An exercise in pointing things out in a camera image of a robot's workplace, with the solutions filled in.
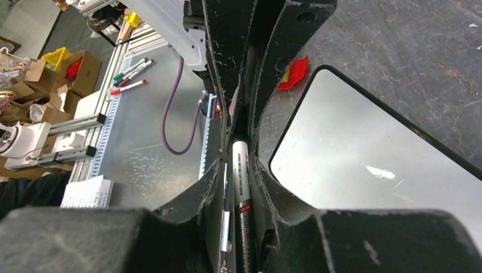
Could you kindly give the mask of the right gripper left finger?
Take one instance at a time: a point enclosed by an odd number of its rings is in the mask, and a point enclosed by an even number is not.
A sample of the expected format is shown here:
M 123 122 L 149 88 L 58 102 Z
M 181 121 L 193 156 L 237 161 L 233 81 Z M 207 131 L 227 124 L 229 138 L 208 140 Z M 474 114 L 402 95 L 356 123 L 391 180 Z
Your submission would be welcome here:
M 216 160 L 191 187 L 163 206 L 64 209 L 30 206 L 1 221 L 2 272 L 213 272 Z

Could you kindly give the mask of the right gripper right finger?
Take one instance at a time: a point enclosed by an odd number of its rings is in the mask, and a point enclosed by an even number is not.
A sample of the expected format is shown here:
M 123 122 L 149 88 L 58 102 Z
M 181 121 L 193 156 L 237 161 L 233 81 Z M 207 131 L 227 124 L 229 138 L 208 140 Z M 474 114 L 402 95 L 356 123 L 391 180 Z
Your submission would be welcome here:
M 263 272 L 480 272 L 466 229 L 440 210 L 317 209 L 251 163 Z

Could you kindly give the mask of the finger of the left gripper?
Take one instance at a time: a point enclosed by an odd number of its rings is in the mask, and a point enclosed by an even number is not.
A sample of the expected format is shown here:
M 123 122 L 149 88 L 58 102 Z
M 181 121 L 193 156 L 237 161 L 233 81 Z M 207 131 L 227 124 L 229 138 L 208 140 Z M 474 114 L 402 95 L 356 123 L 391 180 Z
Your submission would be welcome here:
M 207 58 L 221 103 L 221 147 L 228 150 L 234 132 L 240 70 L 249 29 L 249 1 L 203 1 Z
M 305 44 L 335 12 L 337 1 L 282 1 L 274 26 L 256 57 L 250 102 L 250 150 L 259 145 L 260 122 L 271 97 Z

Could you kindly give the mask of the white marker pen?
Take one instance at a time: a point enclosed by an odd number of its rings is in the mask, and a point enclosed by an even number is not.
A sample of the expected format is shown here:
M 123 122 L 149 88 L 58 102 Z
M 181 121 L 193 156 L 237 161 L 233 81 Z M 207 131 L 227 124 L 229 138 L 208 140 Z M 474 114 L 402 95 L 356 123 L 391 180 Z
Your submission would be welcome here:
M 248 107 L 239 109 L 231 144 L 236 272 L 257 272 L 248 155 Z

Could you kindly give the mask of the white whiteboard black frame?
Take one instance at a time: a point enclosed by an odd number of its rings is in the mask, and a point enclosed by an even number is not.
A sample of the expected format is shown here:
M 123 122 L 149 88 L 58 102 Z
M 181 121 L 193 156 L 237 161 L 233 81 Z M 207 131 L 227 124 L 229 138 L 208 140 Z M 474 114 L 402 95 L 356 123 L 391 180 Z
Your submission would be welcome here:
M 481 170 L 332 66 L 318 67 L 268 162 L 318 209 L 436 209 L 481 248 Z

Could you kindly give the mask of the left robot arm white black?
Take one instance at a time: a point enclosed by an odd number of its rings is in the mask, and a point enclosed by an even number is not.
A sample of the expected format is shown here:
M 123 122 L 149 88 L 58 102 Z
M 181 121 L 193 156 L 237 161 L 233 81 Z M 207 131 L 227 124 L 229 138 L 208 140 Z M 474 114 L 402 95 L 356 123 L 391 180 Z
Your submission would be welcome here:
M 221 141 L 259 147 L 260 122 L 299 52 L 336 1 L 125 1 L 204 82 L 223 108 Z

